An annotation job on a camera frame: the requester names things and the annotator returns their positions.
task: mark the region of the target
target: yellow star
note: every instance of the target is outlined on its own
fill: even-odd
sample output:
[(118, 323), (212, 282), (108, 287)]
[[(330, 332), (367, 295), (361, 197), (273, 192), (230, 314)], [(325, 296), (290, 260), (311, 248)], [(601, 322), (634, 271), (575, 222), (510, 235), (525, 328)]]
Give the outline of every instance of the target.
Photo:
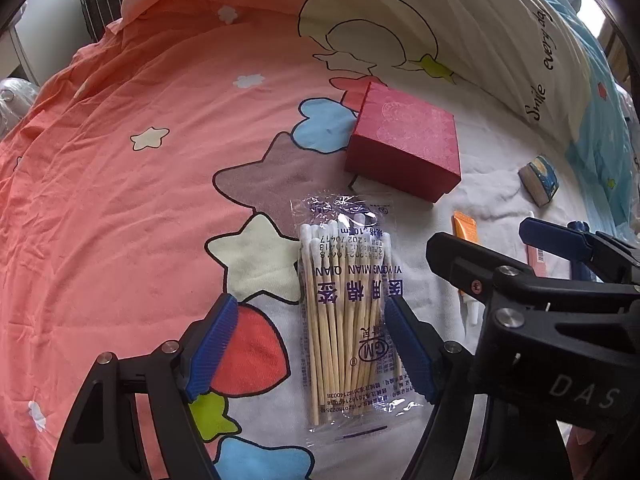
[(442, 63), (438, 63), (431, 54), (425, 54), (422, 56), (420, 61), (413, 61), (415, 64), (418, 64), (422, 67), (422, 69), (434, 78), (443, 78), (453, 83), (453, 70), (447, 68)]

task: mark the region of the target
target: plastic bag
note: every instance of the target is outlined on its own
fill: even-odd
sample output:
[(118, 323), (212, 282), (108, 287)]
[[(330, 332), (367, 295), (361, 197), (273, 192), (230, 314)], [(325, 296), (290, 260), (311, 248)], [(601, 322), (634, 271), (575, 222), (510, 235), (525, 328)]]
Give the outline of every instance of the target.
[(27, 114), (39, 91), (40, 88), (24, 79), (11, 77), (0, 81), (0, 139)]
[(309, 444), (388, 428), (424, 398), (414, 392), (384, 323), (403, 293), (387, 195), (292, 201), (300, 232), (303, 386)]

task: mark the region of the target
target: plastic bag on floor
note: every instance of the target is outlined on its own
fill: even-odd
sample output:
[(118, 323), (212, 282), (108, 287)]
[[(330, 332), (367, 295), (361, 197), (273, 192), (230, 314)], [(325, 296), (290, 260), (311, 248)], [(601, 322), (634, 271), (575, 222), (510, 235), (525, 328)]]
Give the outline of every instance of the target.
[(0, 80), (0, 139), (27, 114), (39, 91), (40, 88), (24, 79)]

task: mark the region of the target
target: metal bolt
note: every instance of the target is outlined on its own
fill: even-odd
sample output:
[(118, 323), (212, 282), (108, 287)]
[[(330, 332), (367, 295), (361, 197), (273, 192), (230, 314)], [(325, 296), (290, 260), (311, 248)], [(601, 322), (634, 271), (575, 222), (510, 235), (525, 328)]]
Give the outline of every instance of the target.
[(178, 348), (180, 348), (180, 343), (174, 340), (162, 343), (162, 352), (165, 354), (172, 354), (177, 351)]
[(99, 365), (105, 365), (111, 362), (113, 359), (113, 354), (111, 352), (102, 352), (98, 355), (98, 358), (95, 360)]
[(520, 328), (524, 325), (524, 316), (514, 308), (501, 308), (496, 311), (495, 319), (507, 328)]
[(480, 280), (473, 280), (471, 282), (471, 292), (474, 294), (480, 294), (482, 292), (482, 282)]
[(450, 354), (459, 354), (462, 352), (462, 346), (456, 341), (445, 341), (444, 349)]
[(510, 267), (508, 265), (503, 265), (498, 267), (498, 270), (503, 273), (506, 274), (507, 276), (517, 276), (520, 271), (518, 269), (514, 269), (513, 267)]

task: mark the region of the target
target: gift box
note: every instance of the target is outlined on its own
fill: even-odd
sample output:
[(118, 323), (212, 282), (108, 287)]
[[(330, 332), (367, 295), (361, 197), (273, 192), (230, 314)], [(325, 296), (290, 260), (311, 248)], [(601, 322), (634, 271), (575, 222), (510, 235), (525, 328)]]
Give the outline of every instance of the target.
[(345, 169), (437, 202), (460, 182), (453, 115), (371, 82), (347, 147)]

